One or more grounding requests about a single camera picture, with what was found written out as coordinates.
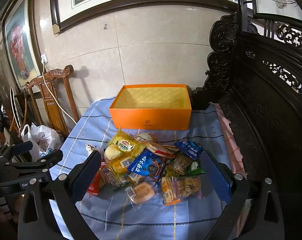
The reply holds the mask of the dark carved wooden bench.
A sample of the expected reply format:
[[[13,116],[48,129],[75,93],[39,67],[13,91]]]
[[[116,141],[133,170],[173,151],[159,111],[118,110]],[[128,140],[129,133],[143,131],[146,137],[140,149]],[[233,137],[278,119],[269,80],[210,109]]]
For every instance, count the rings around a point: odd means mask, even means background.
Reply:
[[[217,102],[231,121],[249,182],[239,239],[302,239],[302,21],[235,3],[212,26],[193,105]]]

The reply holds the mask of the white plastic bag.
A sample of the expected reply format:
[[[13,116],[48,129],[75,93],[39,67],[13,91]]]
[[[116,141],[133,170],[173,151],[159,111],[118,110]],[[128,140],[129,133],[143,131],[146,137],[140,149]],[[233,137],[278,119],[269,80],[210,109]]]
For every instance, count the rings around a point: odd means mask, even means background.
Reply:
[[[24,125],[21,139],[32,143],[33,147],[29,150],[32,161],[37,161],[62,146],[62,139],[57,131],[45,125],[36,126],[34,123],[30,126]]]

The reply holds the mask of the clear round bread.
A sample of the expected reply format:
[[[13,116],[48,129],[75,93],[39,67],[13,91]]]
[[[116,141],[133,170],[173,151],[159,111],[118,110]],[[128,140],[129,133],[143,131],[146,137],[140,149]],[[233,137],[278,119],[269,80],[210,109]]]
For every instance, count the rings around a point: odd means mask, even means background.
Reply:
[[[156,195],[154,186],[148,181],[129,186],[125,189],[125,192],[135,212]]]

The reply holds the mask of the red white striped packet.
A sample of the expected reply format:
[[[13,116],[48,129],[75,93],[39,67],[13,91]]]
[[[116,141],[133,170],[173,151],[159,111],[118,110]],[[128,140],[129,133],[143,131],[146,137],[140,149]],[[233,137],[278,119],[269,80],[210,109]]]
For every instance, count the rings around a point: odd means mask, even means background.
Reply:
[[[147,142],[146,148],[153,154],[167,159],[174,159],[179,151],[175,146],[161,145],[156,142]]]

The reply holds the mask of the rice cracker packet orange label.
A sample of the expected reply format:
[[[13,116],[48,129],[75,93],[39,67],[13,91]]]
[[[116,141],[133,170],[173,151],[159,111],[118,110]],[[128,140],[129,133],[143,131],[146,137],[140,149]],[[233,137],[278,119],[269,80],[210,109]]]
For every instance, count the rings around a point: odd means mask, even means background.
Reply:
[[[173,205],[181,201],[180,198],[178,198],[176,195],[171,179],[169,179],[168,177],[161,178],[161,190],[163,204],[165,206]]]

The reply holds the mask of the blue checked tablecloth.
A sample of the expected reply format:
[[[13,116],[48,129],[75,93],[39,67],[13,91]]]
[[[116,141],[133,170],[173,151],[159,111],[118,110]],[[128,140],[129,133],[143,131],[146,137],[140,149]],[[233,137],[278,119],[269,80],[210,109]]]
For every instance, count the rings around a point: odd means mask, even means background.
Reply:
[[[109,108],[113,98],[94,101],[62,145],[63,159],[50,170],[52,178],[68,173],[87,158],[87,145],[101,151],[116,134]],[[230,163],[230,150],[221,108],[210,105],[194,110],[186,131],[155,131],[162,144],[195,141],[224,164]],[[87,194],[77,203],[84,220],[99,239],[203,239],[221,215],[225,204],[206,176],[201,176],[203,196],[189,196],[165,206],[161,191],[141,206],[133,206],[124,187],[105,185],[97,196]]]

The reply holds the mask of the brown carved wooden chair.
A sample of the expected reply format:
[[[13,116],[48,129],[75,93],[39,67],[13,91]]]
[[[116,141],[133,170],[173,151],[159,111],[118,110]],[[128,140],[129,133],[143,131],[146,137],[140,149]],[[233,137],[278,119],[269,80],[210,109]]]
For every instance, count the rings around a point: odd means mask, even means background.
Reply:
[[[54,81],[60,79],[63,81],[64,88],[67,94],[69,105],[73,114],[73,120],[75,122],[79,121],[78,110],[75,104],[73,92],[71,89],[71,84],[69,82],[69,76],[74,73],[74,68],[72,65],[67,65],[63,69],[52,69],[40,76],[33,78],[31,81],[26,83],[26,89],[29,92],[33,107],[35,110],[36,117],[39,124],[44,124],[35,95],[33,92],[33,87],[37,87],[40,90],[41,98],[44,104],[44,109],[47,114],[50,128],[58,132],[62,137],[67,137],[69,135],[69,130],[63,117],[61,106],[58,101],[58,93],[54,86]]]

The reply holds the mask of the red chocolate bar packet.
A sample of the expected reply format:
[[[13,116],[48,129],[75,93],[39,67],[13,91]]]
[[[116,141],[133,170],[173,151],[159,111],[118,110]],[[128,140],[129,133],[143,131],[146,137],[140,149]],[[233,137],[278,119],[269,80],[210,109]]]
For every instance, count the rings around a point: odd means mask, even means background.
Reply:
[[[103,175],[104,166],[105,162],[102,161],[98,172],[95,174],[93,181],[90,183],[90,186],[87,190],[87,193],[90,196],[97,196],[99,194],[100,189],[105,185],[105,179]]]

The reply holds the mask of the green snack packet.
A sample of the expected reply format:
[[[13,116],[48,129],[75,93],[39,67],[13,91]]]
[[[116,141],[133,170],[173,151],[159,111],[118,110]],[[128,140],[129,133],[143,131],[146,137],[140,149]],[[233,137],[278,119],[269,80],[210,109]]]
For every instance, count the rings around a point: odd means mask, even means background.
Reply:
[[[198,176],[201,174],[205,174],[205,171],[202,169],[200,163],[198,161],[192,162],[188,169],[188,175],[189,176]]]

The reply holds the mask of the framed red flower painting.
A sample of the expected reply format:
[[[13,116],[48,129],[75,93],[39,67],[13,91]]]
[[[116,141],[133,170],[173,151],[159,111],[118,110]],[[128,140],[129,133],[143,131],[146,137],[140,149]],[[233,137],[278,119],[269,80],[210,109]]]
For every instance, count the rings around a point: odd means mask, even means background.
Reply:
[[[2,19],[2,37],[18,90],[43,71],[35,33],[34,0],[10,0]]]

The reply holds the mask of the clear chip snack packet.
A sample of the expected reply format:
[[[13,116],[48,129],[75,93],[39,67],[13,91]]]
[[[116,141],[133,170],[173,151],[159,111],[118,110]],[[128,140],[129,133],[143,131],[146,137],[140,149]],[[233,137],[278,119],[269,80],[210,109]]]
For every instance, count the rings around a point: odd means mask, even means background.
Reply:
[[[200,176],[177,178],[175,180],[175,191],[178,198],[196,196],[201,199],[203,194]]]

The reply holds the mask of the yellow snack packet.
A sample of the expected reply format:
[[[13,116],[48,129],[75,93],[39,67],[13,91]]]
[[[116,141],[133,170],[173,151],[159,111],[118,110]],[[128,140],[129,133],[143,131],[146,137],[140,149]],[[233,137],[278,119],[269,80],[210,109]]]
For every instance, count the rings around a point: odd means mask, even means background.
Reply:
[[[137,141],[119,128],[104,151],[107,169],[116,175],[127,173],[127,168],[143,152],[145,146],[146,143]]]

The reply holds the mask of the orange cardboard box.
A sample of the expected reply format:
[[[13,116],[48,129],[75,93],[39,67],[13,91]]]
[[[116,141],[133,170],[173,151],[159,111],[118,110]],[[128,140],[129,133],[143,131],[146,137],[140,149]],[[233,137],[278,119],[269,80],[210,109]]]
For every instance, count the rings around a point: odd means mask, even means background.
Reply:
[[[125,85],[109,111],[117,128],[184,131],[192,107],[186,85]]]

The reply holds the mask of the framed bird flower panel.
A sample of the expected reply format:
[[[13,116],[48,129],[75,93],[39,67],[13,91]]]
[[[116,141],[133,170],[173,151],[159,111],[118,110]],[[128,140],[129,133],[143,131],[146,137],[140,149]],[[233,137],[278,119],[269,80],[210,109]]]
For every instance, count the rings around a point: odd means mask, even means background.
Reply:
[[[255,0],[258,14],[287,16],[302,21],[302,10],[295,0]]]

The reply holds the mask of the pink floral cloth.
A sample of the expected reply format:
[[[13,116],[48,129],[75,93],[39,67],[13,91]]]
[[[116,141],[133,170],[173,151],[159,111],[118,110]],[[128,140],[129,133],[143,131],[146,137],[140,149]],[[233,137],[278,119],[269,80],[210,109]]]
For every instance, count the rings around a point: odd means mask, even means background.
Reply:
[[[235,141],[233,132],[231,131],[231,121],[225,117],[219,104],[215,103],[214,107],[217,111],[220,126],[224,135],[224,141],[226,144],[226,149],[231,164],[231,170],[233,173],[240,173],[242,176],[247,178],[247,174],[244,170],[244,165],[242,162],[243,156],[240,152],[239,146]]]

